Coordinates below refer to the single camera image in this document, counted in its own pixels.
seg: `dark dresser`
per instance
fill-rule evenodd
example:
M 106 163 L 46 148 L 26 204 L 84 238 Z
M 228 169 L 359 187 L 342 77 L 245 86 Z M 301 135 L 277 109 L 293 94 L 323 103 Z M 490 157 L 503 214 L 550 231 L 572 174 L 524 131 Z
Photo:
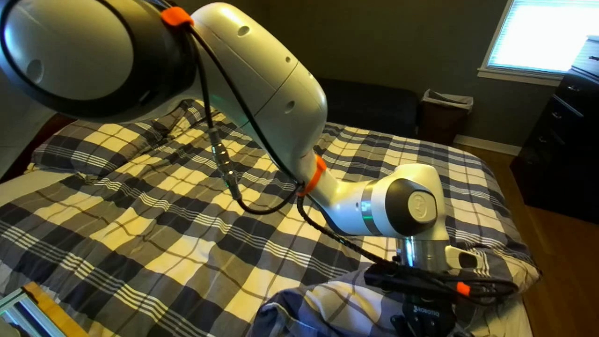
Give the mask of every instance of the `dark dresser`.
M 589 38 L 511 163 L 525 204 L 599 223 L 599 38 Z

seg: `wooden floor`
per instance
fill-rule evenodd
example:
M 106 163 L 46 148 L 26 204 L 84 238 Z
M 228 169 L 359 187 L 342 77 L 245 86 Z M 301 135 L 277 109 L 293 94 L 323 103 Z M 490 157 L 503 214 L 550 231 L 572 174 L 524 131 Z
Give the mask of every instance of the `wooden floor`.
M 524 294 L 535 337 L 599 337 L 599 225 L 525 206 L 509 169 L 511 156 L 464 150 L 494 171 L 540 270 L 540 281 Z

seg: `plaid bedspread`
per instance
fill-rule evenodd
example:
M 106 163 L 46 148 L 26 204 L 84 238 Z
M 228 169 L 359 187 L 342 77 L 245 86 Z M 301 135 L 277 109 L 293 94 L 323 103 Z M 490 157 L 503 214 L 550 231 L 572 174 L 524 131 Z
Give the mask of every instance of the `plaid bedspread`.
M 305 225 L 293 206 L 245 214 L 215 171 L 198 113 L 179 118 L 159 143 L 95 180 L 74 174 L 1 206 L 0 290 L 35 281 L 89 333 L 117 335 L 243 335 L 262 305 L 263 315 L 284 307 L 277 305 L 284 290 L 323 300 L 314 296 L 318 287 L 338 279 L 340 294 L 366 260 Z M 217 120 L 247 202 L 277 204 L 292 186 L 254 143 Z M 434 165 L 451 242 L 484 251 L 486 272 L 520 290 L 537 279 L 501 191 L 477 157 L 336 124 L 325 126 L 318 152 L 342 180 L 374 180 L 411 161 Z M 394 238 L 351 242 L 385 259 L 396 253 Z

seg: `blue and white plaid blanket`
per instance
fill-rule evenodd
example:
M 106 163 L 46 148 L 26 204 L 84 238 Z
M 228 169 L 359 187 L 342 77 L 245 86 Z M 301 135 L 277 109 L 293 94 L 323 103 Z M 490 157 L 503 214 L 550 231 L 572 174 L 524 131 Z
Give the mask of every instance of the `blue and white plaid blanket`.
M 393 333 L 389 305 L 361 285 L 365 259 L 310 229 L 293 206 L 245 214 L 215 171 L 200 114 L 168 118 L 153 124 L 159 131 L 76 122 L 37 150 L 37 167 L 58 165 L 72 176 L 0 206 L 0 294 L 35 281 L 89 333 L 243 335 L 256 315 L 263 335 Z M 247 202 L 280 202 L 292 186 L 254 143 L 217 120 Z M 434 165 L 451 242 L 482 251 L 488 275 L 520 290 L 537 279 L 501 191 L 477 157 L 336 124 L 325 126 L 318 148 L 342 180 L 376 180 L 413 161 Z M 323 223 L 316 210 L 308 214 Z M 350 240 L 383 259 L 396 253 L 394 238 Z

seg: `pillow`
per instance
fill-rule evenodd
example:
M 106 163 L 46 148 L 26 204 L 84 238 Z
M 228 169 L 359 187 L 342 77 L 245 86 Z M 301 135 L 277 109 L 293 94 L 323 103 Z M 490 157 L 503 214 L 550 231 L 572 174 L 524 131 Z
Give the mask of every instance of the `pillow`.
M 72 122 L 31 154 L 41 171 L 74 172 L 99 180 L 170 137 L 185 116 L 183 109 L 151 120 L 127 124 Z

